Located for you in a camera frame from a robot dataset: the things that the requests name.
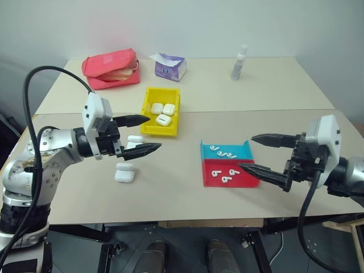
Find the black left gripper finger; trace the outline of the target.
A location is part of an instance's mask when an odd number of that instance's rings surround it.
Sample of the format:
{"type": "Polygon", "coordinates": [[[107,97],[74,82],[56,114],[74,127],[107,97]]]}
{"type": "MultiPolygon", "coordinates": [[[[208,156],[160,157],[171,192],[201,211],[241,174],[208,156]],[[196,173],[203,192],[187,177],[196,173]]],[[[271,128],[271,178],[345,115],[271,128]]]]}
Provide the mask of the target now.
{"type": "Polygon", "coordinates": [[[141,114],[133,115],[123,115],[118,117],[113,117],[113,121],[116,122],[118,127],[134,127],[139,126],[150,120],[149,117],[141,114]]]}
{"type": "Polygon", "coordinates": [[[162,146],[161,143],[143,143],[136,145],[135,148],[124,149],[122,157],[125,161],[144,157],[162,146]]]}

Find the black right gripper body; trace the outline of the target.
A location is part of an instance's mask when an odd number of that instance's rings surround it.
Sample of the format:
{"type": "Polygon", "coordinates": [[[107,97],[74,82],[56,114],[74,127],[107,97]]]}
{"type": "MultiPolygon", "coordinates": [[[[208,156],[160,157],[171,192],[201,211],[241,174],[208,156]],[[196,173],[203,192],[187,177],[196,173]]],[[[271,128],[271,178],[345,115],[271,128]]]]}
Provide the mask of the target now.
{"type": "Polygon", "coordinates": [[[324,146],[307,142],[306,133],[296,136],[291,158],[287,160],[284,174],[287,176],[287,184],[293,181],[315,180],[315,174],[319,176],[324,171],[324,146]]]}

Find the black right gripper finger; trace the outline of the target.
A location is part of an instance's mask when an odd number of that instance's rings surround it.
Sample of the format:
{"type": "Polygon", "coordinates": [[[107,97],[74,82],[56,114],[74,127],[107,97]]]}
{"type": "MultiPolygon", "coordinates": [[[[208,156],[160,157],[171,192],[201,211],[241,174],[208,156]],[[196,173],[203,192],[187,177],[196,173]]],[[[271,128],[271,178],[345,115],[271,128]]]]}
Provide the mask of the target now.
{"type": "Polygon", "coordinates": [[[238,166],[251,176],[256,177],[261,181],[276,185],[285,192],[289,192],[291,189],[292,181],[288,179],[288,175],[286,174],[272,171],[268,167],[255,163],[238,163],[238,166]]]}
{"type": "Polygon", "coordinates": [[[298,139],[296,135],[285,134],[259,134],[251,138],[254,142],[275,148],[294,148],[298,139]]]}

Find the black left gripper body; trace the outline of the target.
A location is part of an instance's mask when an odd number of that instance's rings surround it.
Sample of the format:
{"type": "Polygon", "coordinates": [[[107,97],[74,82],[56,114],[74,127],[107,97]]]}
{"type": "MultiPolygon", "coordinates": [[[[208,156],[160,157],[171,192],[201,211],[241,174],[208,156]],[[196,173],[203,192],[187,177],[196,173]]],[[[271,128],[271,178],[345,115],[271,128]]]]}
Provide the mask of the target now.
{"type": "Polygon", "coordinates": [[[105,132],[99,132],[96,142],[101,155],[122,156],[124,147],[120,142],[120,133],[116,121],[110,121],[105,132]]]}

